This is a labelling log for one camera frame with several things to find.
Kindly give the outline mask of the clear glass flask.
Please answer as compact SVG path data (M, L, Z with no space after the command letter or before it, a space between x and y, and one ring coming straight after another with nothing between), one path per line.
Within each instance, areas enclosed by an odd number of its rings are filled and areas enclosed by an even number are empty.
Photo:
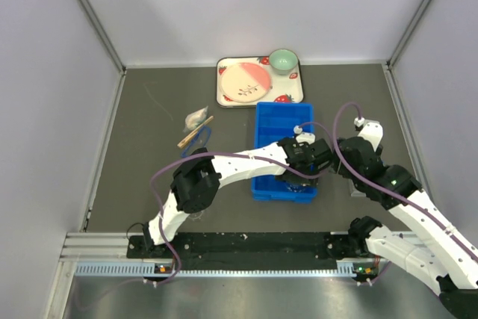
M291 184L291 183L286 183L285 187L291 193L309 193L310 190L311 190L311 188L309 186L297 185L297 184Z

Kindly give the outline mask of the blue plastic bin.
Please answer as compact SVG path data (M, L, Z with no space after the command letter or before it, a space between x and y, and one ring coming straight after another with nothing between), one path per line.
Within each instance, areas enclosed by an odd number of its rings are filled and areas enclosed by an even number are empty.
M314 120L313 105L292 102L259 102L255 112L254 147L261 148L294 135L294 127ZM286 201L309 204L317 189L309 193L291 193L285 183L274 176L255 177L251 182L252 196L257 201Z

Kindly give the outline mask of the clear test tube rack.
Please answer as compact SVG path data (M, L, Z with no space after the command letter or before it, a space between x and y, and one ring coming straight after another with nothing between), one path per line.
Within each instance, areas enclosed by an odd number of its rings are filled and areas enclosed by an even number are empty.
M365 197L365 194L359 191L352 181L349 181L350 196L352 197Z

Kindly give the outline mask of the plastic bag with contents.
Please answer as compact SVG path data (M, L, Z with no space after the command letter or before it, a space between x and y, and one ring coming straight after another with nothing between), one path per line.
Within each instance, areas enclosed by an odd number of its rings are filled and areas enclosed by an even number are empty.
M191 132L202 125L208 118L208 106L200 108L186 116L183 132Z

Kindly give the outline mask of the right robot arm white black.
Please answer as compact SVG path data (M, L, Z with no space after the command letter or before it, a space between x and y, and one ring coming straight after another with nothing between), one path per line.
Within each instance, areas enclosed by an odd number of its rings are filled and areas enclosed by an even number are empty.
M400 267L436 294L455 318L476 318L477 247L438 210L408 170L383 164L381 139L381 132L336 139L336 172L403 222L423 247L376 221L360 219L350 229L350 250L359 256L378 255Z

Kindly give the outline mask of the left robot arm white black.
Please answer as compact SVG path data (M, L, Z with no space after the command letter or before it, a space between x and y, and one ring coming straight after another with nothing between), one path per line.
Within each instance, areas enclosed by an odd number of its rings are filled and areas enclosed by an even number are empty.
M150 187L160 206L143 227L143 247L153 256L164 255L177 229L190 214L204 211L219 189L261 176L299 187L314 187L333 160L332 150L315 137L299 141L285 137L267 146L236 153L201 148L153 175Z

